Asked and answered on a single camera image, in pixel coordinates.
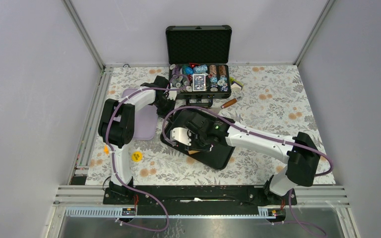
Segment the black baking tray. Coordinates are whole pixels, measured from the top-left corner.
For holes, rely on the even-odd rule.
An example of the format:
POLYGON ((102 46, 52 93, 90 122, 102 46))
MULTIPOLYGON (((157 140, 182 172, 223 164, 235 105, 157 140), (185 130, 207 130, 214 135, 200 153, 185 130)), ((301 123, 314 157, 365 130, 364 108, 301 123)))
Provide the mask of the black baking tray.
POLYGON ((177 150, 180 153, 190 156, 191 158, 203 163, 204 165, 209 166, 212 169, 224 169, 227 166, 227 163, 229 162, 231 155, 233 154, 233 151, 235 149, 235 147, 229 146, 226 142, 225 137, 229 135, 227 130, 229 129, 230 125, 225 123, 225 121, 221 120, 225 123, 225 137, 224 139, 222 139, 221 143, 215 145, 212 151, 198 152, 190 155, 188 153, 187 146, 181 144, 175 145, 171 140, 171 130, 175 127, 186 128, 185 124, 188 122, 193 113, 209 115, 209 117, 211 117, 212 119, 221 120, 214 115, 211 115, 207 112, 198 109, 179 110, 173 113, 171 116, 169 116, 167 122, 163 125, 162 134, 160 135, 161 142, 173 148, 174 150, 177 150))

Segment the wooden rolling pin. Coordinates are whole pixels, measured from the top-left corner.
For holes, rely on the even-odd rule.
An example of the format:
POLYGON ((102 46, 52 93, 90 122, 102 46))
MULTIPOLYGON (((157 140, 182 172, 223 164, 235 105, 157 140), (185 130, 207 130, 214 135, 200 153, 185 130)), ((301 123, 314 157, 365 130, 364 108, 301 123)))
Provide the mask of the wooden rolling pin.
POLYGON ((188 153, 191 155, 191 154, 195 154, 195 153, 198 153, 199 151, 196 151, 196 150, 189 150, 188 153))

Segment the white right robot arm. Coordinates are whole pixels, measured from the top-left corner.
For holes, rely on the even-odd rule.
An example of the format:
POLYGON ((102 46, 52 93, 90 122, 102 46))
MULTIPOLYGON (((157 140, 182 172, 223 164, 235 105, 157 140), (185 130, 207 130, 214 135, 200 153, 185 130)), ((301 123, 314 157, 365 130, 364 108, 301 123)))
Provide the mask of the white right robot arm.
POLYGON ((285 167, 264 185, 264 196, 271 204, 279 203, 296 186, 310 187, 316 177, 319 151, 304 132, 284 136, 262 132, 239 122, 209 114, 191 112, 184 124, 172 131, 183 131, 185 139, 171 136, 188 150, 211 152, 218 146, 243 147, 285 164, 285 167))

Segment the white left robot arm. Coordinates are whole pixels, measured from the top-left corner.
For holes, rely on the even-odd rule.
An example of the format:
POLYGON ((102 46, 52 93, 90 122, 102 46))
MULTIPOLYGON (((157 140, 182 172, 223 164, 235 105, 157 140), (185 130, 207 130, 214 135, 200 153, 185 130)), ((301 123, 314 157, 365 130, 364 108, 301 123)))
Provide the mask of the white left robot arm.
POLYGON ((121 99, 104 102, 98 134, 111 156, 109 189, 123 204, 130 203, 134 197, 128 145, 134 136, 136 113, 146 106, 155 106, 157 116, 164 118, 175 108, 177 91, 171 88, 167 78, 156 76, 154 82, 143 83, 121 99))

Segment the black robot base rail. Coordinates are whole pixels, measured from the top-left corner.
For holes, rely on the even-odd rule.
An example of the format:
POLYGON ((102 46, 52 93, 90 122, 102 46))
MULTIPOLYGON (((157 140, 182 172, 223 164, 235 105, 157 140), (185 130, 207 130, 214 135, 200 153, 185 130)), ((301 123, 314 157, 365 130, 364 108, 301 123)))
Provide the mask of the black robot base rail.
POLYGON ((248 205, 296 205, 295 192, 278 196, 265 193, 262 186, 254 185, 137 185, 132 189, 111 185, 105 189, 103 204, 154 204, 150 197, 155 196, 161 202, 167 201, 239 201, 248 205))

